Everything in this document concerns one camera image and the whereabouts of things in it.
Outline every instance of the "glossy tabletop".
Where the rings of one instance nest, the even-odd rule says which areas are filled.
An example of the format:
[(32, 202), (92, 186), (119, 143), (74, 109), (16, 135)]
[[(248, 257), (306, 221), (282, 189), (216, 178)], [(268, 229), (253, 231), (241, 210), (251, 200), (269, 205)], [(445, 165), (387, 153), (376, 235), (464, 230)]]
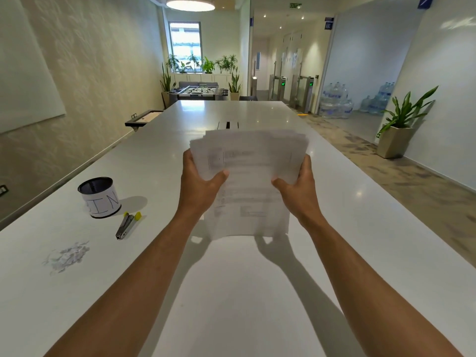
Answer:
[[(173, 216), (182, 152), (219, 121), (309, 137), (330, 224), (464, 354), (476, 351), (476, 270), (282, 102), (177, 102), (0, 232), (0, 355), (42, 356)], [(123, 211), (144, 218), (118, 241), (119, 215), (92, 219), (77, 192), (113, 178)], [(363, 356), (306, 231), (210, 242), (192, 233), (141, 356)], [(51, 251), (88, 242), (61, 273)]]

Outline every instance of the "round pendant lamp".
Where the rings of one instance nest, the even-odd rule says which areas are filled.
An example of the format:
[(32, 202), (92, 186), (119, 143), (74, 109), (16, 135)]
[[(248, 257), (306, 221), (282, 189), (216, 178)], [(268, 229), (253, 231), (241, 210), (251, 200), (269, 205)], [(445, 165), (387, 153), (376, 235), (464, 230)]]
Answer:
[(200, 12), (215, 9), (211, 0), (167, 0), (165, 4), (174, 10), (180, 11)]

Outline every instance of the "beige planter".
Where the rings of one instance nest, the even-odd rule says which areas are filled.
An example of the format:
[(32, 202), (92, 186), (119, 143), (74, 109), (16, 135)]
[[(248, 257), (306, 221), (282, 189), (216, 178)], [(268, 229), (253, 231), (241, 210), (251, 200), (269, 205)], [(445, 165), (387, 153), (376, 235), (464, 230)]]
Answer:
[(384, 131), (380, 136), (377, 154), (382, 158), (402, 157), (412, 136), (412, 127), (398, 129), (391, 126), (389, 130)]
[(170, 106), (170, 95), (168, 91), (162, 91), (162, 97), (164, 99), (164, 107), (167, 109)]

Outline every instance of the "blue sign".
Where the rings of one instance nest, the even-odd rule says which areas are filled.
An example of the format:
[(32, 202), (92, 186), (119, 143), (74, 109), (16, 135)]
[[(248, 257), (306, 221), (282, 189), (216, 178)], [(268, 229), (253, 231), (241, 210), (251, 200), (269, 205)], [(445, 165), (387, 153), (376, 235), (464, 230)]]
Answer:
[(420, 0), (420, 2), (418, 3), (418, 8), (428, 10), (432, 2), (433, 0)]

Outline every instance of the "person's left hand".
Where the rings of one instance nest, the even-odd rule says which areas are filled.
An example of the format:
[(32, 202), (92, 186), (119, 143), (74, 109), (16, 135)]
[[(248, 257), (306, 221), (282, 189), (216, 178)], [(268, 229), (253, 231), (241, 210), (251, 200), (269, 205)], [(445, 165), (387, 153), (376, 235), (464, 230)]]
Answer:
[(183, 171), (180, 186), (176, 216), (191, 217), (197, 221), (210, 208), (218, 190), (228, 178), (229, 171), (218, 172), (211, 180), (203, 180), (195, 163), (190, 149), (183, 153)]

